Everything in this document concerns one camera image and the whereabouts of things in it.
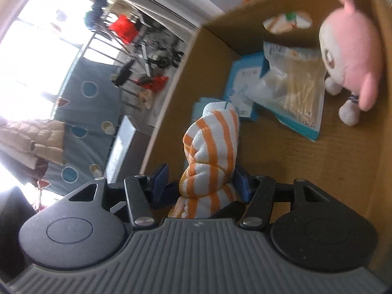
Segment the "cotton swab zip bag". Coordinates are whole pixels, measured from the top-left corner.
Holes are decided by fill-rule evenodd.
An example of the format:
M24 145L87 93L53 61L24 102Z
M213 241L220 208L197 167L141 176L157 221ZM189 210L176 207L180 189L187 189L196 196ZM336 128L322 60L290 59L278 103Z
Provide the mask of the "cotton swab zip bag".
M326 69L318 49L264 43L268 72L245 95L302 136L316 141L322 123Z

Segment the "blue checkered towel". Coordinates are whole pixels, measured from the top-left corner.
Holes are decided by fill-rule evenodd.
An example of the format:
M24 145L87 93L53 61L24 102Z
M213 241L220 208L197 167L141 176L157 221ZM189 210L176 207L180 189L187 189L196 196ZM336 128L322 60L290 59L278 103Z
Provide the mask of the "blue checkered towel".
M221 102L221 99L201 97L198 102L195 102L195 104L193 104L191 123L195 122L203 115L203 109L207 104L215 102Z

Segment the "pink plush toy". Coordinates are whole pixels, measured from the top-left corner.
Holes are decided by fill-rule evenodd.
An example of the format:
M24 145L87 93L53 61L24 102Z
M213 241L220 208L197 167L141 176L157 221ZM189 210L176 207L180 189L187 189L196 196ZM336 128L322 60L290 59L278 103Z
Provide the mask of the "pink plush toy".
M340 107L340 120L354 126L360 113L375 106L383 74L383 45L372 20L354 0L339 0L319 28L319 45L328 77L327 93L336 96L343 89L350 97Z

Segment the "blue bandage box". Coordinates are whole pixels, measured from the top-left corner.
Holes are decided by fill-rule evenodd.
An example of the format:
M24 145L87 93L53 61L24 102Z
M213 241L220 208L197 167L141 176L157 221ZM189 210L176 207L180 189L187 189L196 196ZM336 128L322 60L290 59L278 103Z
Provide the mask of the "blue bandage box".
M232 62L222 99L234 105L241 120L257 120L255 103L245 93L250 86L259 82L268 70L269 62L264 52L249 54Z

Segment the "orange striped white towel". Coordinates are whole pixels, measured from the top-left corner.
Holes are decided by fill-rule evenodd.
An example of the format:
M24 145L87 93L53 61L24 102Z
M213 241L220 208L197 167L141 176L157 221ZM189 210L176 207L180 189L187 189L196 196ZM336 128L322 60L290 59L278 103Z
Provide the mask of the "orange striped white towel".
M239 141L239 116L229 102L207 104L183 136L188 166L170 218L209 218L238 200L231 183Z

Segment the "grey blue cat tent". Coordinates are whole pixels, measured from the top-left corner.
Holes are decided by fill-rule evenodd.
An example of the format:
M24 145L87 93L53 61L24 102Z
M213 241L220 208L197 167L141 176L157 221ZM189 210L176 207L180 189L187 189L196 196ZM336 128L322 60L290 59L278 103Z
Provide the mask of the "grey blue cat tent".
M67 195L104 174L122 108L117 66L81 58L60 91L54 120L65 123L63 165L49 163L46 188Z

